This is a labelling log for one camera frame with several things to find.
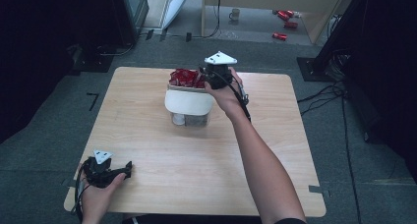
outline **hand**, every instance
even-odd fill
[[[113,179],[113,182],[104,189],[91,186],[87,182],[87,179],[83,179],[85,182],[85,191],[82,196],[83,223],[100,222],[101,218],[107,212],[114,192],[122,185],[125,177],[125,173],[117,175]]]
[[[229,67],[229,70],[237,82],[242,85],[242,80],[236,74],[236,71],[232,67]],[[240,92],[238,83],[233,80],[231,85],[236,89],[237,92]],[[218,106],[220,106],[220,108],[226,113],[227,117],[231,119],[232,117],[240,116],[241,114],[243,114],[243,117],[246,117],[238,99],[236,98],[236,95],[229,86],[225,86],[224,88],[220,89],[212,89],[209,83],[205,82],[205,85],[206,92],[214,97]]]

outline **person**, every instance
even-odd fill
[[[233,68],[229,69],[235,78],[231,85],[238,90],[242,80]],[[232,89],[211,89],[206,83],[206,92],[214,97],[233,125],[246,179],[262,222],[305,223],[303,208],[285,168],[248,120]],[[124,174],[119,174],[105,189],[90,187],[84,191],[83,223],[99,223],[124,178]]]

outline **gray carpet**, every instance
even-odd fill
[[[0,145],[0,223],[78,223],[63,208],[72,178],[114,70],[121,66],[196,69],[204,59],[222,51],[238,60],[238,72],[286,74],[297,98],[312,95],[328,85],[305,83],[296,57],[315,57],[320,47],[286,43],[256,43],[219,39],[158,36],[141,38],[130,52],[114,58],[106,74],[67,76],[37,111],[30,124]],[[94,96],[99,98],[89,111]],[[327,214],[309,223],[358,223],[349,173],[340,98],[303,116],[303,122]],[[363,223],[413,223],[417,219],[417,186],[404,161],[383,144],[363,142],[361,124],[351,103],[344,101],[351,164]],[[300,110],[309,103],[301,103]],[[102,223],[118,223],[109,213]],[[230,223],[257,223],[255,219]]]

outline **light wood tabletop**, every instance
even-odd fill
[[[103,99],[81,162],[94,149],[113,153],[111,169],[132,161],[132,178],[109,211],[259,215],[251,197],[230,121],[214,102],[206,127],[176,126],[164,106],[173,70],[118,68]],[[258,133],[287,170],[307,216],[324,216],[319,186],[291,80],[286,75],[238,73],[249,94]],[[64,207],[74,205],[70,188]]]

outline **sleeve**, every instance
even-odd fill
[[[285,219],[275,222],[275,224],[306,224],[306,223],[297,218],[285,218]]]

